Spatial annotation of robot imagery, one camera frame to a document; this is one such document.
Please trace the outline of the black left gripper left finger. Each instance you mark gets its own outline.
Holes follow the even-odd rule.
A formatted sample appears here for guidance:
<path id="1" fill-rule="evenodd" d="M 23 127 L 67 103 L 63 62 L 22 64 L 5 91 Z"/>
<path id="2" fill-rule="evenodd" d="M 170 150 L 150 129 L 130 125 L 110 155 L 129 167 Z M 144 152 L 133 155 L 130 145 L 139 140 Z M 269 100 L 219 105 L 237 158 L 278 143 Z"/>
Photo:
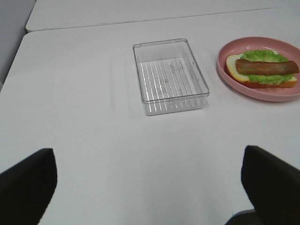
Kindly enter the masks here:
<path id="1" fill-rule="evenodd" d="M 37 225 L 57 186 L 53 149 L 40 149 L 0 174 L 0 223 Z"/>

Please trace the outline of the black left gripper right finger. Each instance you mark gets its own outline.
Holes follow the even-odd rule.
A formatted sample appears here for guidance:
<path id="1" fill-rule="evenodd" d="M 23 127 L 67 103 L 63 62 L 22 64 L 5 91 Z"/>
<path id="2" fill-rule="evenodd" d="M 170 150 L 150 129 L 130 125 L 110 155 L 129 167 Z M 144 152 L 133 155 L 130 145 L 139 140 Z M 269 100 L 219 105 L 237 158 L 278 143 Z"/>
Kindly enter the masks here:
<path id="1" fill-rule="evenodd" d="M 248 145 L 241 183 L 265 225 L 300 223 L 300 171 L 268 151 Z"/>

